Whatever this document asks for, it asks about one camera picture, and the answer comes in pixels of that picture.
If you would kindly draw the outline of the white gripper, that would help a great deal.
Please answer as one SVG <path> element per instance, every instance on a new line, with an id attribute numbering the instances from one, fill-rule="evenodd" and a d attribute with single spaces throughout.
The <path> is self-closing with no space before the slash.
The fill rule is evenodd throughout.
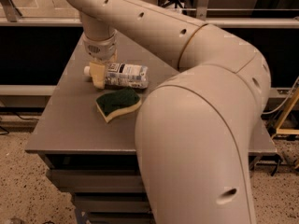
<path id="1" fill-rule="evenodd" d="M 86 52 L 101 61 L 115 63 L 117 61 L 116 34 L 82 36 Z M 98 89 L 105 87 L 106 66 L 102 63 L 90 62 L 90 75 L 93 85 Z"/>

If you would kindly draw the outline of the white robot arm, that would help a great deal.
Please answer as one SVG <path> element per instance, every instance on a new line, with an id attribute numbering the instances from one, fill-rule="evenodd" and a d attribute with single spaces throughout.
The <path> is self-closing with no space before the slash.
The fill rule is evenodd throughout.
<path id="1" fill-rule="evenodd" d="M 140 0 L 66 1 L 179 70 L 136 118 L 156 223 L 256 224 L 249 144 L 271 86 L 262 53 L 217 26 Z"/>

